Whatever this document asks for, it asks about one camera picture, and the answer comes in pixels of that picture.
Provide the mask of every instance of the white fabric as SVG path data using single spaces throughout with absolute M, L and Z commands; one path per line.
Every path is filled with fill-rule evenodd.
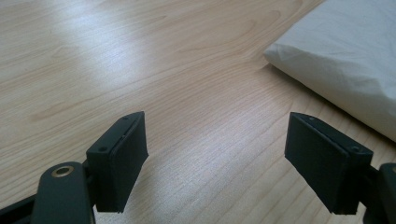
M 396 1 L 328 0 L 265 52 L 268 62 L 396 141 Z

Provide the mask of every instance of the wooden table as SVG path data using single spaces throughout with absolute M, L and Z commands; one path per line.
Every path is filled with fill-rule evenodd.
M 334 216 L 284 159 L 289 112 L 396 161 L 396 145 L 265 61 L 320 0 L 0 2 L 0 207 L 85 160 L 146 112 L 149 158 L 123 214 L 97 223 L 361 223 Z

